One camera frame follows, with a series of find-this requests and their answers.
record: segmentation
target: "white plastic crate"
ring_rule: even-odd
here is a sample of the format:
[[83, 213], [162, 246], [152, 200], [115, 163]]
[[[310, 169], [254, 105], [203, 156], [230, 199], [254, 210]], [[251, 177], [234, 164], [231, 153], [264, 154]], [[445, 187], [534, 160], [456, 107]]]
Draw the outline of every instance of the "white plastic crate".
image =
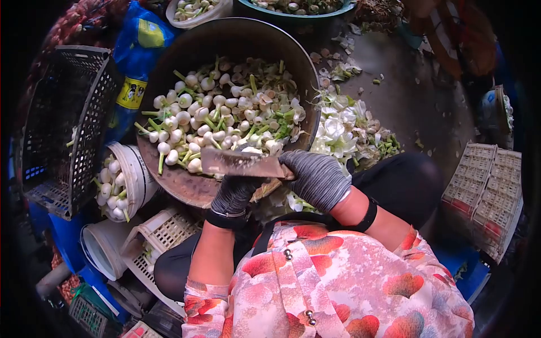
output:
[[137, 234], [143, 235], [150, 243], [153, 250], [160, 255], [174, 246], [179, 245], [185, 239], [197, 233], [200, 228], [183, 216], [180, 209], [168, 208], [160, 211], [147, 222], [134, 227], [124, 245], [121, 248], [121, 257], [126, 266], [134, 275], [165, 305], [181, 316], [186, 316], [184, 309], [174, 300], [165, 297], [154, 282], [154, 274], [148, 271], [151, 265], [144, 254], [143, 242], [137, 238]]
[[130, 331], [126, 332], [122, 338], [163, 338], [156, 331], [152, 330], [150, 326], [144, 322], [139, 321], [134, 325]]
[[522, 210], [521, 162], [521, 153], [468, 143], [441, 197], [458, 229], [498, 263]]
[[494, 166], [472, 223], [485, 238], [482, 248], [500, 262], [517, 227], [523, 206], [520, 185], [522, 154], [498, 149]]
[[481, 199], [498, 146], [468, 143], [449, 185], [441, 197], [452, 209], [471, 218]]

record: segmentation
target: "gray glove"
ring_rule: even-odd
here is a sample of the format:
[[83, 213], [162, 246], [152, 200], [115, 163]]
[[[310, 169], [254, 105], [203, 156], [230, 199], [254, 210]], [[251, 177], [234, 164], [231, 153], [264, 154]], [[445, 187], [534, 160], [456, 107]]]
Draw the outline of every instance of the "gray glove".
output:
[[289, 188], [319, 211], [329, 212], [349, 192], [351, 181], [332, 156], [294, 150], [283, 153], [279, 161], [297, 177]]
[[246, 209], [252, 195], [264, 182], [264, 177], [226, 175], [210, 207], [220, 214], [239, 214]]

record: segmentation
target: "floral blouse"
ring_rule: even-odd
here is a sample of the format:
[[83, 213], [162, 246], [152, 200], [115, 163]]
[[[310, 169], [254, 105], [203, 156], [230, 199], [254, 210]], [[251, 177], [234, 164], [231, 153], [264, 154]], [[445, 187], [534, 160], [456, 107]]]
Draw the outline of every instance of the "floral blouse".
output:
[[473, 312], [410, 228], [390, 252], [363, 233], [277, 222], [231, 284], [188, 279], [183, 337], [471, 337]]

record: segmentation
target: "woman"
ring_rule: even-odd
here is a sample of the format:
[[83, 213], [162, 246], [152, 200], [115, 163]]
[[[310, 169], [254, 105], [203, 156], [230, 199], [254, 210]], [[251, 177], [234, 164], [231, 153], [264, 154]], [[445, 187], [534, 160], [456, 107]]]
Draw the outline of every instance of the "woman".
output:
[[[226, 177], [189, 265], [184, 337], [472, 335], [470, 306], [416, 230], [443, 189], [428, 157], [400, 154], [351, 182], [327, 155], [288, 151], [280, 162], [297, 177], [291, 189], [328, 215], [271, 222], [235, 271], [235, 232], [263, 179]], [[181, 299], [196, 241], [158, 259], [166, 296]]]

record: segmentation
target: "knife blade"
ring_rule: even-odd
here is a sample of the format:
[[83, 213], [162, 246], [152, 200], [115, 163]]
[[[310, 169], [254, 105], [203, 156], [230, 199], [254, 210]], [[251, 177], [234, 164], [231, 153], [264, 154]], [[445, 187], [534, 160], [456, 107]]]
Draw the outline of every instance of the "knife blade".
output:
[[201, 167], [206, 174], [295, 179], [291, 170], [280, 164], [278, 157], [240, 151], [202, 148]]

